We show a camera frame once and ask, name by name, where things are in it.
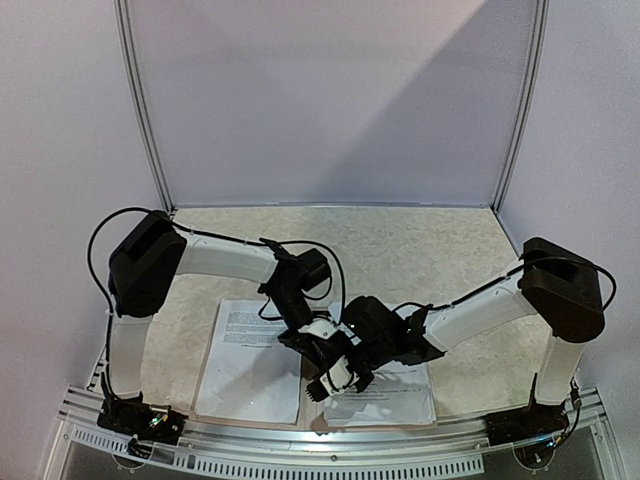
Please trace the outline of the white paper stack remainder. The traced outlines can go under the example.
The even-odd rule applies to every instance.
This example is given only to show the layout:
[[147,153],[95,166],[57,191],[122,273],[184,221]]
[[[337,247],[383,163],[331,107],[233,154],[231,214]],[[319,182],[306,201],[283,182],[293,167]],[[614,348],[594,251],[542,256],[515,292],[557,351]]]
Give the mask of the white paper stack remainder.
[[323,417],[329,427],[434,424],[437,416],[428,369],[392,362],[374,373],[362,393],[350,388],[326,400]]

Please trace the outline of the brown plastic folder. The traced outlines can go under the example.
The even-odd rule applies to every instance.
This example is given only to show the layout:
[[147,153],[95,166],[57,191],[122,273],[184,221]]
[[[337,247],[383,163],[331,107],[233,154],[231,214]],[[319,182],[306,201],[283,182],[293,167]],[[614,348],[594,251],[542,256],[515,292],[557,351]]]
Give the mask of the brown plastic folder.
[[[306,383],[305,383],[305,379],[302,377],[302,365],[301,365],[300,378],[301,378],[300,405],[299,405],[299,413],[298,413],[297,421],[294,424],[288,424],[288,425],[274,424],[274,423],[268,423],[268,424],[274,424],[279,427],[295,425],[300,428],[311,428],[315,430],[354,428],[354,427],[329,427],[323,417],[326,400],[319,403],[315,403],[307,397],[304,391]],[[261,422],[246,422],[246,421],[240,421],[240,422],[244,422],[248,424],[261,423]]]

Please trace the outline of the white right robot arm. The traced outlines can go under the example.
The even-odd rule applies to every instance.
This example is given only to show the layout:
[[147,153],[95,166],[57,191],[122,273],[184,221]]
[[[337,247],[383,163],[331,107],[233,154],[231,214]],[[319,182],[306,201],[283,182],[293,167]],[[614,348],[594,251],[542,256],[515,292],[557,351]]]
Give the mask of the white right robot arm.
[[518,263],[496,279],[446,304],[415,304],[409,313],[373,296],[360,296],[344,312],[357,344],[347,355],[351,379],[364,390],[374,370],[442,358],[461,343],[528,316],[546,322],[550,335],[526,406],[491,414],[490,423],[516,426],[527,436],[568,425],[564,403],[587,343],[604,330],[610,302],[602,297],[606,270],[541,237],[529,239]]

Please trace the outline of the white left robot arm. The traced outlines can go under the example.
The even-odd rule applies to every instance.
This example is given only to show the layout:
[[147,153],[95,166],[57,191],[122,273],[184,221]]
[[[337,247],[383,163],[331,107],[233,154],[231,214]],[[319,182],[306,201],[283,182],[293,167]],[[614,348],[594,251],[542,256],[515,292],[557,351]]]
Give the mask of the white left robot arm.
[[346,352],[351,343],[328,320],[315,317],[307,293],[331,276],[328,259],[311,244],[294,255],[281,242],[243,241],[189,230],[165,213],[144,210],[143,219],[111,254],[108,285],[108,367],[103,385],[115,398],[111,419],[128,434],[148,426],[142,400],[141,365],[147,332],[164,305],[178,275],[196,274],[246,280],[258,284],[284,320],[281,341],[320,371],[308,389],[320,401],[349,385],[353,375]]

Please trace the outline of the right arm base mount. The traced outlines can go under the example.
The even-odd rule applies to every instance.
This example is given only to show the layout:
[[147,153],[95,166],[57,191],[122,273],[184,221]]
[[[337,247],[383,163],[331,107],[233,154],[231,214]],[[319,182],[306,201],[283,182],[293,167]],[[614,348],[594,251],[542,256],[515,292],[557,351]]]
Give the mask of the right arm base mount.
[[524,440],[545,439],[554,432],[561,434],[550,439],[549,448],[558,448],[575,431],[580,420],[582,402],[573,403],[575,419],[569,422],[564,405],[548,406],[531,400],[527,406],[489,413],[483,417],[485,433],[491,446],[517,443]]

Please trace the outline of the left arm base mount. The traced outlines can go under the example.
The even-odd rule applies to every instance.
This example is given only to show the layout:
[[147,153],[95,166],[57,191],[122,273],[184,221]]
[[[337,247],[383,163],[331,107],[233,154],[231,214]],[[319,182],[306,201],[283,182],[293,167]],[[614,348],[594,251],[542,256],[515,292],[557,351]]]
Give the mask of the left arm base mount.
[[188,419],[169,405],[152,405],[143,401],[143,394],[123,399],[110,387],[106,373],[100,377],[104,399],[97,426],[126,435],[128,455],[148,460],[156,443],[177,445]]

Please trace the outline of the right aluminium frame post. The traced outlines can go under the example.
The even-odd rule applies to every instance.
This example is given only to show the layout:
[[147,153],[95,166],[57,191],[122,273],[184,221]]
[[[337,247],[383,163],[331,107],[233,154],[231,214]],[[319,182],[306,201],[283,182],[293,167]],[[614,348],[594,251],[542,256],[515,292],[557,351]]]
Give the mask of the right aluminium frame post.
[[519,150],[524,139],[543,52],[549,4],[550,2],[548,0],[535,2],[531,33],[525,58],[524,75],[517,102],[516,117],[509,137],[503,167],[498,177],[491,203],[491,210],[496,216],[499,215],[505,203]]

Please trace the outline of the aluminium frame post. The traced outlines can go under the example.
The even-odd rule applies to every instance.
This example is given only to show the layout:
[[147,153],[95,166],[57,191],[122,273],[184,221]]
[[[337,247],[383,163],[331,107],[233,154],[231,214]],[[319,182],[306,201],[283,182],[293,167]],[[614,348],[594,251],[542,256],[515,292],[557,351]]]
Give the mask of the aluminium frame post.
[[172,214],[175,212],[176,206],[153,131],[136,51],[130,2],[115,0],[114,8],[126,78],[143,149],[162,208]]
[[499,215],[505,203],[519,150],[524,139],[543,52],[549,4],[550,2],[548,0],[535,2],[531,33],[525,58],[524,75],[517,102],[516,117],[509,137],[503,167],[498,177],[491,203],[491,210],[496,216]]

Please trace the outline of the left aluminium frame post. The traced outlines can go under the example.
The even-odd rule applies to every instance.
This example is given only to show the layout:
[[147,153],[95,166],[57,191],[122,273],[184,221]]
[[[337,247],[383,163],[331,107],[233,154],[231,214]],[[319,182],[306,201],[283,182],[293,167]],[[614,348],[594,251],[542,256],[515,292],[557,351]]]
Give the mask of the left aluminium frame post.
[[153,131],[136,51],[130,2],[115,0],[114,8],[126,78],[143,149],[162,208],[172,214],[175,212],[176,206]]

